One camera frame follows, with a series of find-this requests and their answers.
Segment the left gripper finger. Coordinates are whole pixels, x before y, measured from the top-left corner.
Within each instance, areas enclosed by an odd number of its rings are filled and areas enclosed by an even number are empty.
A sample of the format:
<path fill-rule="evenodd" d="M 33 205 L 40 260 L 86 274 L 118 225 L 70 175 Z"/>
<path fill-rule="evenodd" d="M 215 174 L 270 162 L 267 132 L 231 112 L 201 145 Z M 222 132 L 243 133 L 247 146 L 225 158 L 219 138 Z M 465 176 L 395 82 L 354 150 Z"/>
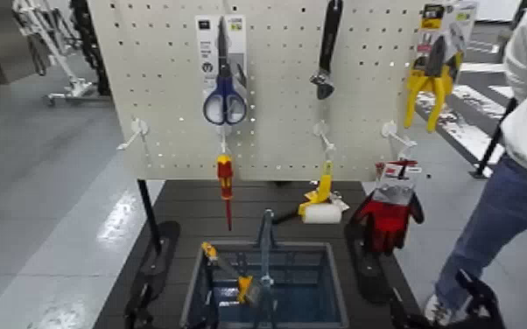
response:
<path fill-rule="evenodd" d="M 214 296 L 214 265 L 208 260 L 202 261 L 207 286 L 207 295 L 203 307 L 203 318 L 200 327 L 217 329 L 220 324 L 219 308 Z"/>
<path fill-rule="evenodd" d="M 152 292 L 153 289 L 149 283 L 143 283 L 131 292 L 124 311 L 126 329 L 145 328 L 152 323 L 153 316 L 148 311 Z"/>

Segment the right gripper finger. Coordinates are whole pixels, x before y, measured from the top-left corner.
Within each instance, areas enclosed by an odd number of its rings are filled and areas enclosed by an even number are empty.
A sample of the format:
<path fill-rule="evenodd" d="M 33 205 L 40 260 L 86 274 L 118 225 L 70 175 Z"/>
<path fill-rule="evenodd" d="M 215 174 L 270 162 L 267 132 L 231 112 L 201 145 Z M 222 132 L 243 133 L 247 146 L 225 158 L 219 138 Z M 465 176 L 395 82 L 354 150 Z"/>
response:
<path fill-rule="evenodd" d="M 453 324 L 457 329 L 505 329 L 498 299 L 494 291 L 479 277 L 460 269 L 456 282 L 471 296 L 466 307 L 467 316 Z"/>
<path fill-rule="evenodd" d="M 409 315 L 404 308 L 403 300 L 396 288 L 392 288 L 390 294 L 390 319 L 396 329 L 413 328 Z"/>

